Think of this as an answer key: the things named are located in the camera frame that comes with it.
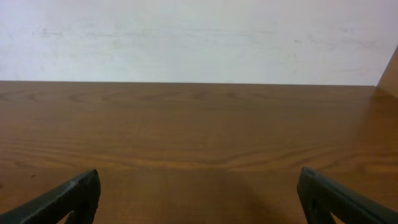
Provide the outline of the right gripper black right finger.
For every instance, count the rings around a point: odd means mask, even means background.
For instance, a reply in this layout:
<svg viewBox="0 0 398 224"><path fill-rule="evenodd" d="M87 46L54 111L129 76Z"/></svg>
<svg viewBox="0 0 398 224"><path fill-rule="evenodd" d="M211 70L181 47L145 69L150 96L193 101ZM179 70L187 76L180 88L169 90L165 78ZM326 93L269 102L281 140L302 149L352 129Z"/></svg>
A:
<svg viewBox="0 0 398 224"><path fill-rule="evenodd" d="M309 168L301 169L297 193L309 224L393 224L397 212Z"/></svg>

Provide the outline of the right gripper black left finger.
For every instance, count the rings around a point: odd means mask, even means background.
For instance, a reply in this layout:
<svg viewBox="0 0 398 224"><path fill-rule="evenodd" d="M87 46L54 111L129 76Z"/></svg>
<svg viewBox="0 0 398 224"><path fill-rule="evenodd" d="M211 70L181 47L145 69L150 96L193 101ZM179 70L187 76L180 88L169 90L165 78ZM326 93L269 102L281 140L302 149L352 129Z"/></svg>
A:
<svg viewBox="0 0 398 224"><path fill-rule="evenodd" d="M1 214L1 223L92 224L101 195L97 170L88 170L43 195Z"/></svg>

